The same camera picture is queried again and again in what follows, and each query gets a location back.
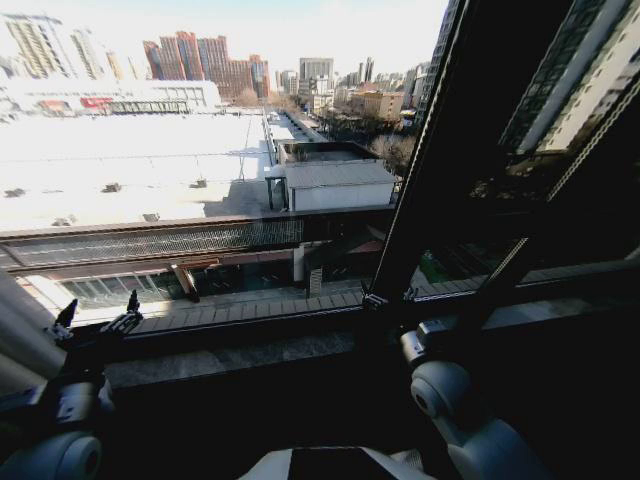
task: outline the tree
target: tree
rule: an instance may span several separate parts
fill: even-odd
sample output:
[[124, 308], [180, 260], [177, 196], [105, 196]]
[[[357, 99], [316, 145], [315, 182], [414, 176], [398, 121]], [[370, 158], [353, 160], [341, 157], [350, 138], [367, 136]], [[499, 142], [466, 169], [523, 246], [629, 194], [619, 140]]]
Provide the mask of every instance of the tree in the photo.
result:
[[411, 161], [416, 137], [399, 135], [379, 135], [371, 142], [371, 150], [386, 160], [389, 169], [396, 175], [404, 176]]
[[269, 92], [267, 103], [276, 108], [282, 108], [284, 110], [295, 110], [297, 105], [289, 95], [280, 95], [276, 92]]
[[258, 95], [251, 88], [245, 88], [236, 97], [236, 105], [239, 107], [257, 107], [259, 105]]

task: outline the small rooftop structure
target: small rooftop structure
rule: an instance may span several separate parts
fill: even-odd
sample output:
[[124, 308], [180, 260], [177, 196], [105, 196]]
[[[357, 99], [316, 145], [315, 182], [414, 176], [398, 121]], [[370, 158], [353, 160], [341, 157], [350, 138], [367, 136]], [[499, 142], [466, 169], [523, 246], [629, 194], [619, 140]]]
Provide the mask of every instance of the small rooftop structure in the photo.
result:
[[294, 163], [285, 167], [290, 188], [393, 184], [395, 177], [375, 160]]
[[285, 165], [291, 211], [388, 205], [395, 177], [377, 159]]

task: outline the metal beam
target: metal beam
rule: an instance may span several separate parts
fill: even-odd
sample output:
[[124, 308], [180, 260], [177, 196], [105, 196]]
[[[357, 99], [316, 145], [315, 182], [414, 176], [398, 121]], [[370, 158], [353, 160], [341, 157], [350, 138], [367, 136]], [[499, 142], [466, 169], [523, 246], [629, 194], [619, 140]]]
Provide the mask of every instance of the metal beam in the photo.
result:
[[571, 3], [461, 1], [374, 294], [401, 301], [431, 236], [465, 222], [475, 181], [507, 164], [498, 140]]

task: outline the white flat roof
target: white flat roof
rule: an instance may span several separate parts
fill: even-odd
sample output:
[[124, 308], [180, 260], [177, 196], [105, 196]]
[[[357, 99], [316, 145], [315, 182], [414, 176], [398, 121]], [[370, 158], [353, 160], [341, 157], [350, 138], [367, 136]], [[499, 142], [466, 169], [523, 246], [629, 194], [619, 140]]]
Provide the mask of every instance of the white flat roof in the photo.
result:
[[395, 177], [370, 160], [295, 163], [285, 166], [287, 186], [314, 188], [394, 183]]
[[[0, 231], [260, 215], [270, 161], [256, 115], [22, 117], [0, 124]], [[205, 188], [193, 188], [199, 178]], [[104, 193], [107, 183], [122, 190]], [[22, 188], [8, 198], [5, 190]]]

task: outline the red sign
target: red sign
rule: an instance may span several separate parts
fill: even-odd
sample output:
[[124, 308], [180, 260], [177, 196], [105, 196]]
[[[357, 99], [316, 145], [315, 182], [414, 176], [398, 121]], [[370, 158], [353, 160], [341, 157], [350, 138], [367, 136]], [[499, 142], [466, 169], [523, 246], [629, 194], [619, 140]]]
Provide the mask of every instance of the red sign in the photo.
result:
[[83, 97], [80, 99], [80, 103], [86, 108], [99, 108], [108, 105], [113, 101], [108, 97]]

